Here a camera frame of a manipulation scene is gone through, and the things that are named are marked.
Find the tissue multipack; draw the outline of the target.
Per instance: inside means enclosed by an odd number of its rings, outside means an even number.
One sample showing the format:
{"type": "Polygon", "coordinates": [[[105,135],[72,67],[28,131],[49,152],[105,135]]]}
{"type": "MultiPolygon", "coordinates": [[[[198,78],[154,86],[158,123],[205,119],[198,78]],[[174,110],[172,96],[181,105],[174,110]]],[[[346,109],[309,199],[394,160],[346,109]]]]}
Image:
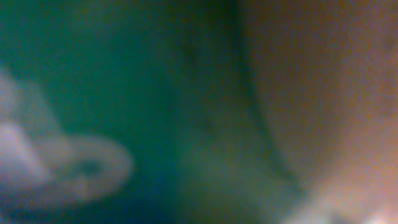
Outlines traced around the tissue multipack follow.
{"type": "Polygon", "coordinates": [[[2,223],[396,223],[396,1],[2,1],[2,223]]]}

